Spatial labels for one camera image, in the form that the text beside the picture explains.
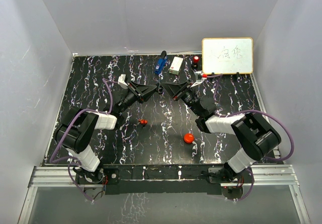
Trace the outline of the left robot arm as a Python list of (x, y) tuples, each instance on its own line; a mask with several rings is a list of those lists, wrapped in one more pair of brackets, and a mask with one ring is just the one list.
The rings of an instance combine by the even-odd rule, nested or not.
[(57, 147), (63, 146), (93, 183), (101, 182), (104, 177), (103, 169), (99, 168), (100, 160), (90, 147), (93, 132), (120, 127), (124, 122), (123, 112), (131, 105), (147, 102), (154, 93), (163, 92), (160, 84), (142, 85), (129, 81), (124, 87), (124, 94), (110, 94), (111, 102), (103, 111), (71, 108), (53, 135)]

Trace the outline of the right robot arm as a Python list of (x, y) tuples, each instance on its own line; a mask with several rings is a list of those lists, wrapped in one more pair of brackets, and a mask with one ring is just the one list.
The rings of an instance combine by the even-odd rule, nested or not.
[(245, 169), (263, 159), (281, 143), (281, 136), (259, 112), (217, 116), (214, 99), (208, 95), (196, 96), (192, 85), (191, 81), (161, 83), (174, 101), (182, 100), (198, 116), (195, 122), (201, 132), (226, 133), (237, 137), (240, 143), (237, 153), (224, 163), (222, 169), (207, 174), (209, 177), (236, 182)]

